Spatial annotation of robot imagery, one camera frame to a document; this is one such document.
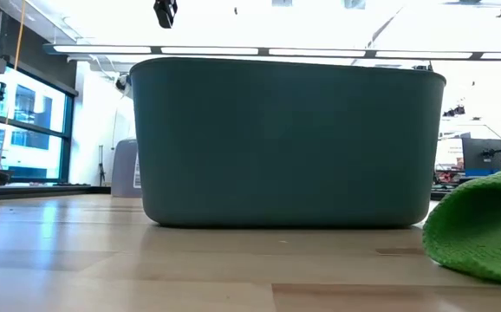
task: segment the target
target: window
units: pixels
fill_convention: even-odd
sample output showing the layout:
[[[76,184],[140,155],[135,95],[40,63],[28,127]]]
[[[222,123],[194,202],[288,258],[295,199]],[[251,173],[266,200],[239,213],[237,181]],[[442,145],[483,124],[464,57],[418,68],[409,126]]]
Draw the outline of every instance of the window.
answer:
[[[2,170],[13,178],[58,179],[62,138],[0,124]]]
[[[0,116],[63,132],[67,96],[25,74],[7,68],[0,75],[6,95],[0,103]]]
[[[12,182],[66,180],[62,167],[69,155],[63,152],[69,150],[66,118],[73,99],[12,68],[0,82],[6,84],[0,101],[0,169]]]

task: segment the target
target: plastic bin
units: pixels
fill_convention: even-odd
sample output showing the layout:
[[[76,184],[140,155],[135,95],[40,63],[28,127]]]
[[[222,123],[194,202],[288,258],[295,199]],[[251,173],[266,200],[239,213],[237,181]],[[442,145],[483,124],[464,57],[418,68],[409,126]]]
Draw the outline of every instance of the plastic bin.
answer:
[[[142,196],[136,139],[121,140],[115,148],[111,192],[120,198]]]
[[[445,78],[159,58],[131,69],[143,205],[183,227],[388,227],[427,213]]]

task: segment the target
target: ceiling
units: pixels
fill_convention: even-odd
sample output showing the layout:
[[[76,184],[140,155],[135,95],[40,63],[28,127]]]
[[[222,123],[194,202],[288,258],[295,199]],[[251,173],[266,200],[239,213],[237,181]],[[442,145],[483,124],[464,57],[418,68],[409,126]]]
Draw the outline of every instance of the ceiling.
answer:
[[[64,44],[501,50],[501,0],[478,5],[458,5],[458,0],[366,1],[365,10],[347,10],[342,0],[292,0],[292,7],[276,7],[272,0],[178,0],[173,29],[162,29],[154,0],[27,0],[25,21],[50,42]],[[22,0],[0,0],[0,7],[16,19],[21,5]],[[129,68],[147,57],[113,55],[104,61]]]

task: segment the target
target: orange cord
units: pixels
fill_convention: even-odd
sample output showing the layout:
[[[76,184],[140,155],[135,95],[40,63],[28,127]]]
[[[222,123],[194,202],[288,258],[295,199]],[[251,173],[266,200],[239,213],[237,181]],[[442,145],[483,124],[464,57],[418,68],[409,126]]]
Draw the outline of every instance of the orange cord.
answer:
[[[21,22],[19,24],[19,36],[17,37],[17,48],[16,48],[16,63],[14,64],[14,70],[17,70],[17,65],[19,65],[19,51],[21,50],[22,48],[22,37],[23,37],[23,23],[25,21],[25,4],[27,3],[27,0],[23,0],[22,1],[22,18],[21,18]],[[5,122],[5,126],[8,126],[8,120],[10,119],[10,111],[7,110],[6,111],[6,122]],[[3,137],[2,137],[2,142],[4,142],[4,140],[6,139],[6,132],[4,131],[3,133]],[[3,154],[3,150],[1,149],[0,150],[0,169],[2,169],[2,154]]]

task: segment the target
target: green cloth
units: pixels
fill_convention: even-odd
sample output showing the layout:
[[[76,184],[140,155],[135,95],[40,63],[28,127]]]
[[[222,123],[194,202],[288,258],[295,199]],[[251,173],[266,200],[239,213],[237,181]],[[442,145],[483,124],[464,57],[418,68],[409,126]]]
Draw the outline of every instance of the green cloth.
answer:
[[[424,225],[424,248],[447,268],[501,283],[501,172],[445,196]]]

